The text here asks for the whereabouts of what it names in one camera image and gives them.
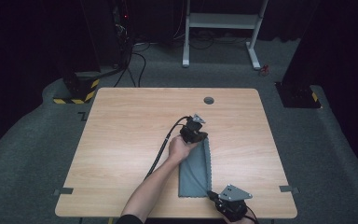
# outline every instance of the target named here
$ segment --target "light wood surface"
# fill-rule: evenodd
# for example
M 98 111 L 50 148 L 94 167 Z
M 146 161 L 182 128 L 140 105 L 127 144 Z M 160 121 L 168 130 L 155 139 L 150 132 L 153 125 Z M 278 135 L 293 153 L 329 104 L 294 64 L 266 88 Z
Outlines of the light wood surface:
M 203 99 L 214 98 L 212 105 Z M 209 134 L 213 191 L 232 184 L 253 194 L 258 217 L 292 218 L 296 206 L 258 92 L 253 89 L 101 88 L 64 183 L 60 217 L 119 217 L 144 180 L 170 128 L 199 114 Z M 179 134 L 177 127 L 172 136 Z M 162 163 L 168 150 L 161 156 Z M 151 217 L 221 217 L 207 198 L 179 198 L 171 176 Z

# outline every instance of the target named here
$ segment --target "hand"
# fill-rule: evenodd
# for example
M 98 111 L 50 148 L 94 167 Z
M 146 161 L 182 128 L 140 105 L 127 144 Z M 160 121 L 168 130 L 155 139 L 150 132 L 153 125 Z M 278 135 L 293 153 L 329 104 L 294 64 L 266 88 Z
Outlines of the hand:
M 247 217 L 252 217 L 253 219 L 255 219 L 255 215 L 251 212 L 251 211 L 247 211 L 245 214 Z M 236 222 L 230 222 L 226 217 L 223 217 L 223 219 L 225 220 L 225 222 L 227 224 L 255 224 L 251 219 L 243 217 L 241 220 L 236 221 Z
M 179 164 L 187 158 L 191 149 L 193 149 L 196 145 L 197 143 L 187 144 L 181 135 L 177 135 L 170 142 L 170 155 L 168 156 L 168 159 Z

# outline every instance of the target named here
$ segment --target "yellow and black tape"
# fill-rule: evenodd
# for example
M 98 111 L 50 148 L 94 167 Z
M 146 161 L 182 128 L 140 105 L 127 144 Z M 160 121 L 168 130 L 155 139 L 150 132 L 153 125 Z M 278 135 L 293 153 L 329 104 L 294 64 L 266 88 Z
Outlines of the yellow and black tape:
M 83 91 L 84 97 L 81 97 L 81 98 L 54 98 L 53 101 L 57 105 L 67 105 L 67 104 L 82 105 L 82 104 L 89 103 L 95 94 L 95 90 L 97 89 L 97 85 L 99 82 L 100 82 L 100 79 L 96 79 L 90 84 L 88 90 L 81 90 L 81 91 Z
M 318 102 L 318 96 L 316 95 L 315 92 L 312 93 L 312 98 L 313 98 L 313 101 Z

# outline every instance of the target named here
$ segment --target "metal bracket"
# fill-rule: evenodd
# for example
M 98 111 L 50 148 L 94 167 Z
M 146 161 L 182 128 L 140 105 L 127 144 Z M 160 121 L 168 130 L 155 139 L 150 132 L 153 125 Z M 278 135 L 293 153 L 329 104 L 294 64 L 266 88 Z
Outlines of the metal bracket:
M 193 121 L 197 123 L 205 123 L 205 120 L 203 120 L 198 114 L 194 114 Z
M 253 195 L 229 184 L 219 194 L 219 198 L 229 202 L 234 202 L 234 201 L 240 201 L 245 199 L 251 199 L 253 198 Z
M 53 196 L 59 196 L 60 194 L 72 194 L 74 189 L 69 188 L 62 188 L 62 189 L 55 189 L 53 192 Z
M 298 194 L 300 191 L 298 188 L 293 188 L 292 186 L 279 186 L 281 192 L 292 192 L 293 195 Z

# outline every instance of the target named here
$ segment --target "human arm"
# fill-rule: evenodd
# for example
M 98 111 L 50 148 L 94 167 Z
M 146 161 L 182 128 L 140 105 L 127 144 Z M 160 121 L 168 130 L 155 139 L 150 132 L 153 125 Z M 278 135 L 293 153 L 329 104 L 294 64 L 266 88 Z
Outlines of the human arm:
M 223 216 L 223 219 L 225 220 L 225 222 L 227 224 L 258 224 L 258 223 L 254 223 L 250 218 L 254 219 L 254 220 L 257 220 L 256 217 L 255 217 L 255 214 L 250 210 L 248 209 L 248 211 L 246 212 L 245 214 L 245 217 L 243 217 L 241 220 L 239 221 L 236 221 L 236 222 L 230 222 L 226 217 Z
M 168 159 L 133 192 L 121 215 L 134 215 L 145 223 L 172 172 L 196 145 L 185 143 L 180 135 L 175 136 L 169 145 Z

